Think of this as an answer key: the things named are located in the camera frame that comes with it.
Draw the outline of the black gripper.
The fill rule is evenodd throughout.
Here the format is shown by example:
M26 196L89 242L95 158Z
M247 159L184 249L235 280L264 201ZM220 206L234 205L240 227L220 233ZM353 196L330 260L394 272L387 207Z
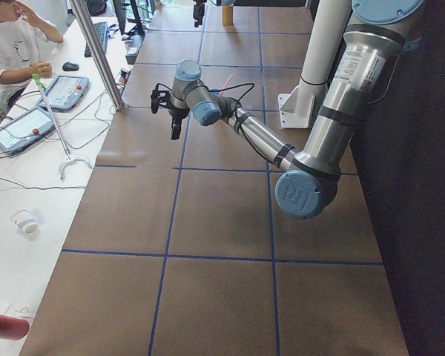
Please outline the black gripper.
M172 90L167 85L156 83L151 93L151 112L157 113L160 108L169 111L172 118L171 140L178 140L182 121L189 115L189 107L181 100L175 99Z
M202 26L205 15L205 0L194 0L193 19L194 27Z

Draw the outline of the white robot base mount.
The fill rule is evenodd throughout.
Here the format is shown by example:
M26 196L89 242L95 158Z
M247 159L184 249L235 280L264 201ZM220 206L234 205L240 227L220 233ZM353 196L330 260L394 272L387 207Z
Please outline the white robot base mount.
M291 93L278 98L282 128L313 126L351 13L350 1L319 1L300 81Z

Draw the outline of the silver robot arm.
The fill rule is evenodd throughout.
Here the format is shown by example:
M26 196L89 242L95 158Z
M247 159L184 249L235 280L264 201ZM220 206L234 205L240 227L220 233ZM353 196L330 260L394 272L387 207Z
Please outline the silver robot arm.
M224 121L266 161L283 171L275 186L279 207L296 219L315 217L334 199L340 160L360 124L360 112L386 62L409 50L423 1L320 1L298 85L278 99L283 128L306 128L301 151L243 108L209 89L193 60L178 63L171 86L157 84L151 110L166 108L171 137L183 119L203 126Z

